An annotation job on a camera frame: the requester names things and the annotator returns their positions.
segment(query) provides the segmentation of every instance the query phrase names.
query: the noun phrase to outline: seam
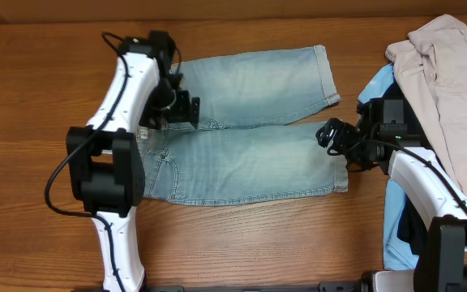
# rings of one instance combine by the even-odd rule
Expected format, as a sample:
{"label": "seam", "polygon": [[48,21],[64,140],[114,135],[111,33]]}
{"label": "seam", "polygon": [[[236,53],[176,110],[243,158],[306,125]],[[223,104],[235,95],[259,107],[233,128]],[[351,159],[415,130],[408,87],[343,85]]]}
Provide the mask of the seam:
{"label": "seam", "polygon": [[347,187],[324,187],[315,190],[309,191],[292,191],[285,193],[275,193],[271,195],[258,195],[253,197],[245,197],[241,199],[222,199],[222,200],[171,200],[167,198],[156,197],[154,199],[166,200],[175,204],[185,204],[185,205],[194,205],[194,206],[226,206],[226,205],[236,205],[236,204],[247,204],[247,203],[257,203],[269,200],[283,200],[291,198],[302,198],[307,196],[314,195],[326,195],[330,192],[345,192]]}
{"label": "seam", "polygon": [[[406,71],[411,71],[412,69],[417,69],[417,70],[415,72],[413,72],[413,73],[406,72]],[[401,70],[401,74],[405,75],[406,73],[408,73],[409,75],[413,75],[413,74],[417,74],[417,73],[419,73],[420,71],[423,71],[423,70],[424,70],[424,68],[423,68],[422,63],[421,64],[415,63],[415,64],[410,65],[410,66],[406,67],[405,69]]]}
{"label": "seam", "polygon": [[444,134],[444,129],[443,129],[443,125],[441,125],[441,114],[439,112],[439,108],[437,107],[437,105],[435,105],[435,108],[437,109],[437,115],[439,116],[438,120],[439,120],[439,128],[441,129],[441,133],[443,134],[443,139],[444,139],[444,147],[446,148],[446,153],[448,155],[448,161],[450,162],[450,167],[452,168],[451,171],[452,171],[452,174],[453,174],[453,177],[455,178],[455,184],[457,184],[459,186],[459,188],[462,190],[462,185],[461,183],[459,182],[459,180],[457,179],[457,176],[455,174],[455,170],[453,169],[453,163],[452,163],[452,158],[450,157],[450,150],[448,149],[448,143],[446,142],[446,135]]}
{"label": "seam", "polygon": [[334,169],[335,173],[335,187],[344,188],[347,191],[347,185],[349,185],[349,175],[347,169],[345,168],[345,158],[342,156],[334,157]]}
{"label": "seam", "polygon": [[167,136],[169,135],[169,130],[163,130],[163,142],[161,143],[161,148],[163,150],[167,149]]}
{"label": "seam", "polygon": [[160,166],[161,166],[161,159],[156,155],[156,167],[154,168],[153,171],[153,176],[152,176],[152,182],[151,186],[149,187],[149,193],[148,196],[152,198],[152,190],[154,189],[154,185],[156,184],[156,178],[158,177],[158,173],[160,172]]}
{"label": "seam", "polygon": [[203,120],[199,120],[198,128],[195,129],[194,127],[169,127],[167,130],[209,130],[209,129],[217,129],[220,128],[219,122],[213,118],[203,118]]}
{"label": "seam", "polygon": [[167,155],[167,150],[146,150],[146,153],[153,155]]}
{"label": "seam", "polygon": [[317,108],[319,105],[320,105],[320,108],[319,108],[319,111],[325,107],[327,107],[329,105],[329,102],[327,102],[326,105],[322,105],[322,104],[325,104],[326,101],[318,101],[316,103],[314,103],[313,105],[308,105],[307,107],[303,108],[303,109],[299,109],[291,114],[286,114],[286,115],[282,115],[280,117],[277,117],[277,118],[272,118],[270,120],[267,120],[266,122],[259,122],[259,123],[256,123],[256,124],[253,124],[253,125],[246,125],[246,126],[222,126],[222,127],[210,127],[210,129],[199,129],[199,130],[224,130],[224,129],[253,129],[253,128],[257,128],[257,127],[263,127],[263,126],[267,126],[268,124],[271,124],[272,122],[275,122],[276,120],[278,119],[281,119],[281,118],[288,118],[288,117],[291,117],[293,115],[296,115],[296,114],[299,114],[301,113],[302,111],[308,111],[310,109],[313,109],[313,108]]}
{"label": "seam", "polygon": [[321,58],[323,57],[323,54],[322,54],[322,56],[320,56],[320,55],[318,54],[317,48],[318,48],[318,45],[313,46],[313,51],[315,52],[315,56],[316,56],[316,66],[318,67],[318,72],[319,72],[319,74],[320,74],[320,82],[322,83],[323,96],[324,96],[325,101],[326,101],[329,105],[331,105],[331,104],[332,104],[332,103],[331,103],[331,98],[334,97],[334,96],[337,96],[338,93],[336,92],[336,86],[335,86],[335,84],[334,84],[334,79],[332,78],[332,73],[331,73],[331,77],[330,77],[329,79],[332,81],[332,86],[335,88],[335,91],[334,91],[334,92],[329,92],[329,93],[325,92],[325,90],[326,90],[325,81],[326,81],[326,80],[324,79],[325,75],[324,75],[324,72],[323,72],[323,69],[322,69],[322,64],[325,63],[325,62],[328,63],[329,61],[327,60],[327,52],[326,52],[326,53],[325,53],[325,58],[326,58],[326,60],[325,60],[325,62],[322,62],[323,60],[321,60]]}
{"label": "seam", "polygon": [[334,178],[334,186],[336,187],[336,183],[338,182],[338,164],[337,164],[337,161],[336,161],[337,157],[336,156],[333,156],[332,157],[332,166],[334,168],[334,174],[333,174],[333,178]]}
{"label": "seam", "polygon": [[172,165],[172,167],[174,168],[174,183],[172,185],[172,191],[171,191],[170,195],[171,195],[171,197],[176,199],[176,197],[177,197],[176,196],[176,190],[178,189],[178,182],[179,182],[178,166],[176,165],[174,160],[172,158],[170,158],[170,157],[162,157],[161,160],[170,163]]}

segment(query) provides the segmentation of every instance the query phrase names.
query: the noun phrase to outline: wooden wall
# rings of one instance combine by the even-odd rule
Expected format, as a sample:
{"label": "wooden wall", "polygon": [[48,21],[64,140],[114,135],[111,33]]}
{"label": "wooden wall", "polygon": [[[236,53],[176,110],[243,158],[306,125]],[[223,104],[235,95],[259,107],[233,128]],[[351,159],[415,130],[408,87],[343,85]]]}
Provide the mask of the wooden wall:
{"label": "wooden wall", "polygon": [[0,24],[467,14],[467,0],[0,0]]}

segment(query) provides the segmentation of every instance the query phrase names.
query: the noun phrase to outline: blue cloth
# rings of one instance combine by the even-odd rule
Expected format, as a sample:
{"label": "blue cloth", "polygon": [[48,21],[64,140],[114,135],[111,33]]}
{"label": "blue cloth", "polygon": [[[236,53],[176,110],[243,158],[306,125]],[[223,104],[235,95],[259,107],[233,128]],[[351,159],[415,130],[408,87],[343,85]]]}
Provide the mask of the blue cloth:
{"label": "blue cloth", "polygon": [[181,72],[201,97],[199,129],[139,129],[145,197],[223,206],[346,191],[345,159],[317,144],[323,124],[285,126],[340,100],[323,46],[184,62]]}
{"label": "blue cloth", "polygon": [[393,83],[394,66],[392,63],[389,63],[387,66],[381,68],[369,84],[366,85],[365,89],[358,96],[358,101],[364,104],[371,98],[382,97]]}
{"label": "blue cloth", "polygon": [[[394,83],[394,66],[389,63],[381,68],[369,84],[358,96],[358,101],[366,103],[372,98],[383,97],[387,89]],[[389,180],[385,195],[385,218],[383,220],[383,264],[386,269],[413,269],[419,256],[413,255],[410,245],[397,237],[397,229],[406,194],[394,181]]]}
{"label": "blue cloth", "polygon": [[418,263],[419,256],[413,255],[410,245],[397,237],[397,228],[406,194],[394,181],[389,180],[385,195],[385,218],[383,221],[383,264],[386,269],[413,269]]}

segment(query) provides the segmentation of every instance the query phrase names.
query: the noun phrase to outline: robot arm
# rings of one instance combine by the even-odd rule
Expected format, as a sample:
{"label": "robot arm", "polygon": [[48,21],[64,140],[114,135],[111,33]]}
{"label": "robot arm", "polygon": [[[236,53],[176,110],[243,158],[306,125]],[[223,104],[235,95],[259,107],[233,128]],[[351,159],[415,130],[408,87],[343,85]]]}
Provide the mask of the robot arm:
{"label": "robot arm", "polygon": [[403,188],[427,229],[414,271],[377,272],[358,284],[374,291],[467,291],[467,198],[443,171],[402,94],[372,99],[358,112],[357,126],[330,118],[317,132],[319,145],[344,155],[349,171],[380,167]]}
{"label": "robot arm", "polygon": [[[426,161],[431,162],[467,206],[467,197],[462,194],[462,191],[446,175],[437,162],[435,153],[432,150],[423,147],[406,149],[415,152]],[[410,201],[412,201],[427,230],[430,228],[432,218],[434,217],[452,215],[458,219],[467,219],[467,215],[453,199],[441,180],[432,170],[425,167],[424,164],[414,157],[401,151],[394,151],[390,158],[388,173],[390,178],[403,188]]]}
{"label": "robot arm", "polygon": [[[69,165],[74,197],[94,216],[105,269],[103,291],[137,292],[146,283],[135,224],[145,184],[135,140],[138,125],[161,129],[171,122],[190,122],[197,126],[199,98],[190,99],[188,92],[179,88],[182,74],[169,71],[175,50],[167,32],[151,32],[148,39],[122,40],[118,47],[121,56],[104,101],[86,127],[72,127],[66,137],[70,154],[95,135]],[[111,111],[112,118],[98,131]],[[100,155],[112,155],[113,163],[92,160]]]}

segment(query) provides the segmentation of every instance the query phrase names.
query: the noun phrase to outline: wood grain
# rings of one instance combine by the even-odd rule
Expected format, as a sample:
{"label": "wood grain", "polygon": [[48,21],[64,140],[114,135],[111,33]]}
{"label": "wood grain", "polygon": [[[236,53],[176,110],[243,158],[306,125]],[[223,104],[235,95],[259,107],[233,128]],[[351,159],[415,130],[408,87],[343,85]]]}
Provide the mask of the wood grain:
{"label": "wood grain", "polygon": [[[102,279],[89,220],[49,211],[43,188],[66,155],[72,125],[84,125],[105,95],[116,59],[101,31],[146,36],[168,30],[183,58],[325,45],[339,105],[306,122],[356,122],[356,98],[386,63],[387,45],[427,17],[242,22],[0,25],[0,291],[67,290]],[[461,17],[467,23],[467,16]],[[351,174],[349,191],[238,207],[144,201],[140,255],[152,285],[315,284],[383,268],[383,198],[378,170]],[[80,210],[62,173],[54,203]]]}
{"label": "wood grain", "polygon": [[461,0],[0,0],[0,23],[465,15]]}

